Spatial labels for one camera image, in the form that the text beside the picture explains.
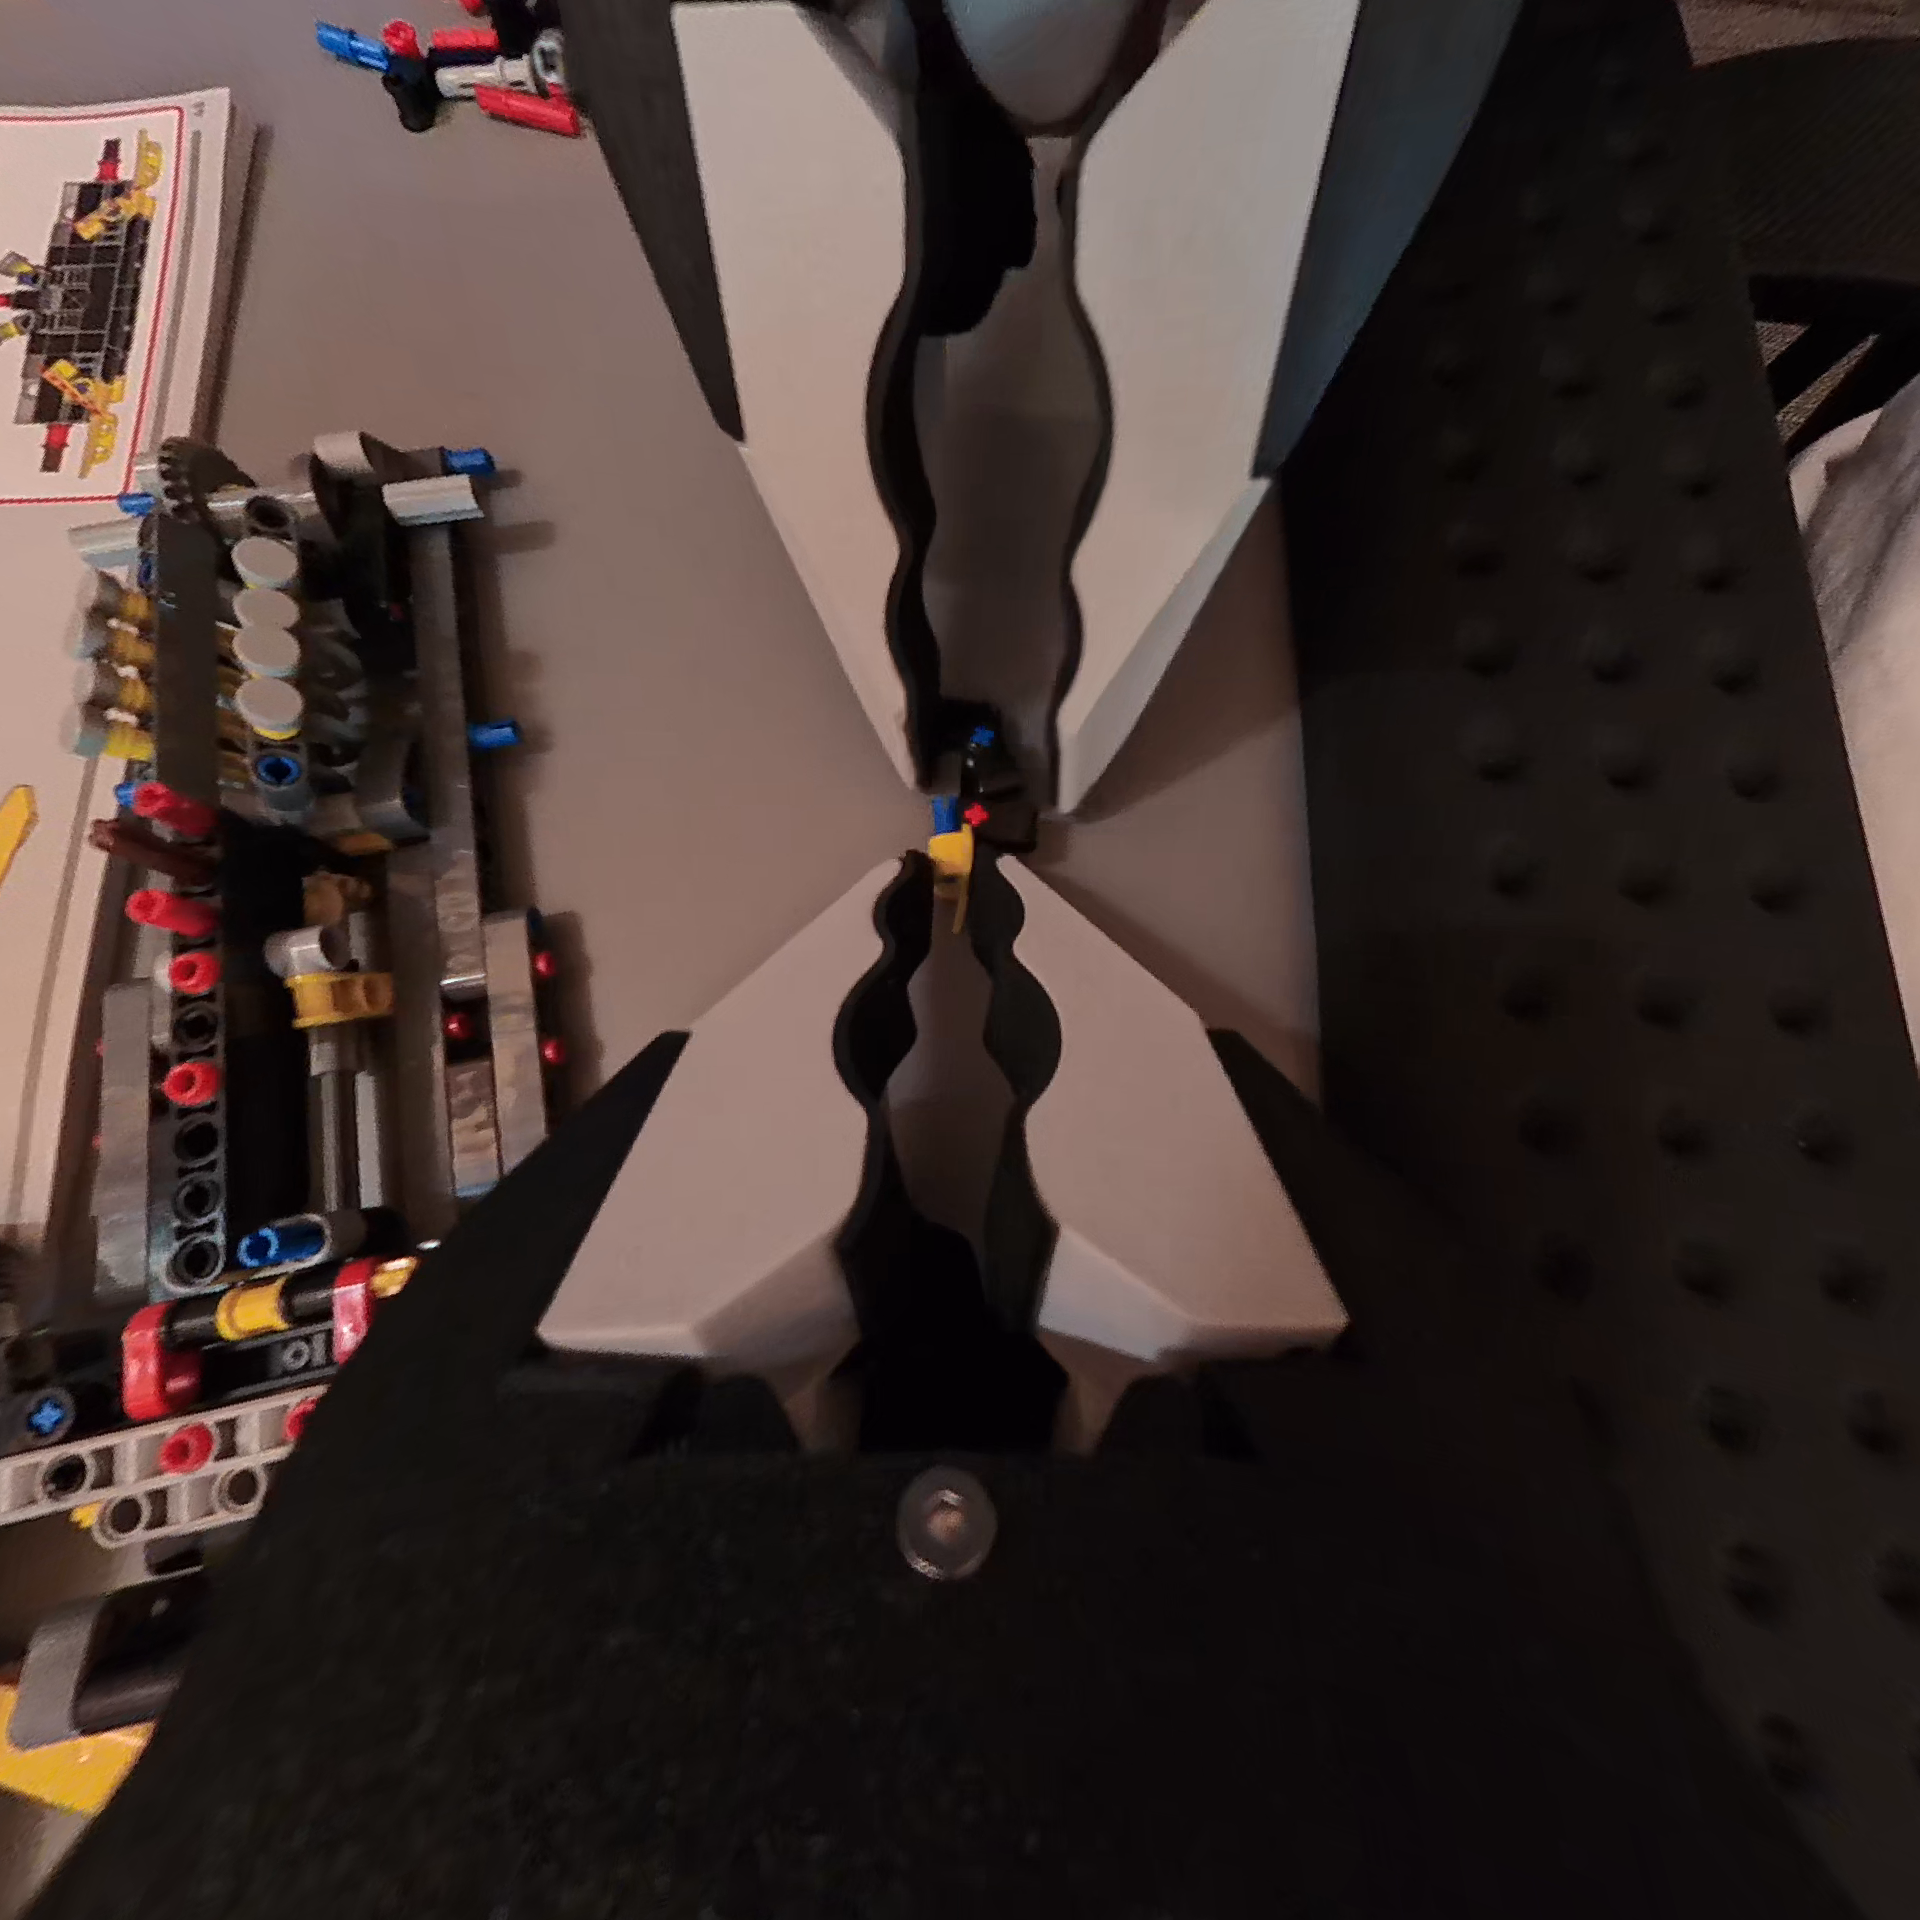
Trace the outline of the pile of lego pins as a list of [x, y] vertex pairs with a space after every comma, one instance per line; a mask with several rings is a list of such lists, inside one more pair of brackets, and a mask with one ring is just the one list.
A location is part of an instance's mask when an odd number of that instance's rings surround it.
[[313, 39], [332, 62], [377, 79], [405, 131], [433, 131], [444, 106], [471, 104], [495, 122], [582, 137], [560, 6], [463, 4], [463, 11], [467, 24], [389, 19], [371, 34], [321, 19]]

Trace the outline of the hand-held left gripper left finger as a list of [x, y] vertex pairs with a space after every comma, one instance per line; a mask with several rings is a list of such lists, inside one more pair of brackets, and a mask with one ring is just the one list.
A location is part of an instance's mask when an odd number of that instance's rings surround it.
[[698, 1360], [815, 1421], [856, 1348], [835, 1252], [865, 1173], [869, 1110], [835, 1025], [882, 962], [882, 897], [925, 857], [869, 867], [684, 1035], [543, 1321], [546, 1348]]

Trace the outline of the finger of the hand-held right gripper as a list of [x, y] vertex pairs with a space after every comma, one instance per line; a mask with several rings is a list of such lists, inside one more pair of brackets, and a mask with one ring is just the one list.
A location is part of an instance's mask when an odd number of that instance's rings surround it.
[[1069, 290], [1106, 433], [1069, 563], [1059, 813], [1106, 772], [1267, 498], [1260, 422], [1354, 22], [1354, 4], [1201, 4], [1078, 156]]
[[922, 70], [901, 4], [676, 4], [741, 459], [901, 781], [946, 735], [925, 604]]

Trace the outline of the lego instruction booklet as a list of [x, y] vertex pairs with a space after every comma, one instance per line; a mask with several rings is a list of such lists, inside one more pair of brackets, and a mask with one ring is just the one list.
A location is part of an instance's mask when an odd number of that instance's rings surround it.
[[91, 563], [73, 531], [153, 489], [198, 433], [250, 127], [225, 88], [3, 106], [3, 1237], [60, 1212], [104, 856], [85, 842], [123, 755], [78, 693]]

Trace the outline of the black dimpled foam pad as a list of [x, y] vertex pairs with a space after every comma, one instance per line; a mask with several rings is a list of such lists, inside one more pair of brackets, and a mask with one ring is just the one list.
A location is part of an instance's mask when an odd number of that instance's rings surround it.
[[1323, 1085], [1916, 1917], [1916, 1066], [1727, 228], [1676, 4], [1522, 4], [1282, 467]]

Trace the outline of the lego car chassis assembly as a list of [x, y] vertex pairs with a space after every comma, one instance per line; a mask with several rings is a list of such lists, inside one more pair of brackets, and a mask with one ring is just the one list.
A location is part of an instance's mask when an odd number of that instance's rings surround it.
[[256, 1520], [418, 1259], [549, 1135], [540, 910], [492, 871], [463, 531], [486, 450], [313, 444], [259, 487], [162, 440], [80, 530], [78, 736], [127, 765], [109, 862], [88, 1309], [3, 1229], [3, 1523], [148, 1576], [3, 1647], [3, 1759], [104, 1781], [179, 1684], [210, 1549]]

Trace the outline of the yellow lego panel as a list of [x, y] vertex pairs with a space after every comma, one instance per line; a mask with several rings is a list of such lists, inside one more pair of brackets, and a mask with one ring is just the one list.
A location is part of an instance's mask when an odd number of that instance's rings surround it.
[[37, 1808], [93, 1819], [153, 1736], [153, 1722], [60, 1736], [51, 1743], [13, 1740], [17, 1691], [3, 1688], [3, 1791]]

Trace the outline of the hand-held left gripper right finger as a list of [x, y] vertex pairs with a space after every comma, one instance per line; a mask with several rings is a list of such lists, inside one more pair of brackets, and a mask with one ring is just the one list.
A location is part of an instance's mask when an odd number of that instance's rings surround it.
[[975, 864], [967, 936], [1013, 1093], [985, 1295], [1064, 1371], [1053, 1427], [1106, 1427], [1147, 1379], [1325, 1348], [1348, 1309], [1201, 1015], [1016, 857]]

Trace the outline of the black lego connector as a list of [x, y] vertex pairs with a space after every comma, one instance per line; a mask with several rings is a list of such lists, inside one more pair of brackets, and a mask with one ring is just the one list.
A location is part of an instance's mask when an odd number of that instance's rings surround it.
[[1039, 850], [1039, 803], [995, 709], [951, 699], [940, 709], [935, 792], [956, 792], [975, 840], [1003, 856]]

